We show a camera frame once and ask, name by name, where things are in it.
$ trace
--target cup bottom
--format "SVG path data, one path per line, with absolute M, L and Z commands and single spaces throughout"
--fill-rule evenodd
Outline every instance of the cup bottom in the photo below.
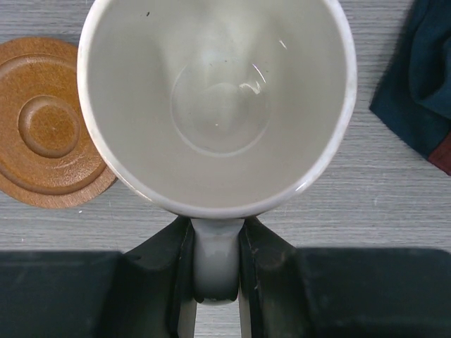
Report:
M 186 65 L 172 91 L 178 134 L 209 156 L 234 156 L 258 142 L 271 107 L 261 71 L 237 58 L 205 53 Z

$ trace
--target red brown fabric trim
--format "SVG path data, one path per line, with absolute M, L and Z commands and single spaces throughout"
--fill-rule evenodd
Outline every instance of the red brown fabric trim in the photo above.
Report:
M 451 132 L 429 155 L 428 161 L 451 176 Z

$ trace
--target cup rim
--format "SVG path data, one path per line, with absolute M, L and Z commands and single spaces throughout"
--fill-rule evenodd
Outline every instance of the cup rim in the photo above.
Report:
M 243 206 L 227 207 L 227 208 L 207 208 L 191 206 L 189 204 L 180 203 L 168 199 L 167 197 L 156 193 L 151 188 L 142 184 L 127 168 L 114 156 L 105 139 L 99 132 L 97 121 L 92 113 L 92 105 L 87 86 L 87 66 L 90 59 L 92 38 L 96 31 L 101 18 L 104 15 L 109 4 L 113 0 L 96 0 L 89 11 L 85 24 L 82 29 L 80 44 L 78 49 L 78 72 L 77 83 L 78 93 L 80 97 L 80 105 L 83 118 L 89 135 L 94 142 L 98 152 L 104 159 L 105 163 L 116 174 L 116 176 L 136 194 L 149 200 L 156 206 L 159 206 L 171 213 L 184 215 L 191 218 L 210 218 L 210 219 L 229 219 L 244 218 L 253 215 L 259 215 L 269 211 L 294 195 L 300 194 L 309 187 L 324 172 L 332 158 L 336 154 L 340 143 L 345 136 L 347 126 L 349 125 L 355 103 L 357 100 L 357 56 L 355 52 L 354 40 L 345 12 L 338 0 L 322 0 L 334 19 L 340 33 L 342 46 L 345 53 L 346 64 L 346 89 L 345 97 L 340 112 L 340 117 L 333 131 L 332 137 L 329 139 L 327 146 L 319 156 L 315 164 L 303 175 L 298 181 L 285 188 L 283 191 L 273 196 L 246 204 Z

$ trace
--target folded cloth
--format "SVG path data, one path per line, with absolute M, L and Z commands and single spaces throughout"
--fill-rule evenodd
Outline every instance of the folded cloth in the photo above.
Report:
M 451 175 L 451 0 L 417 0 L 370 109 Z

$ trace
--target wooden coaster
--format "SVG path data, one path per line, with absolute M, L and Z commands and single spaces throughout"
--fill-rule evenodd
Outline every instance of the wooden coaster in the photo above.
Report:
M 83 120 L 77 48 L 42 37 L 0 45 L 0 189 L 42 208 L 67 208 L 108 189 L 115 175 Z

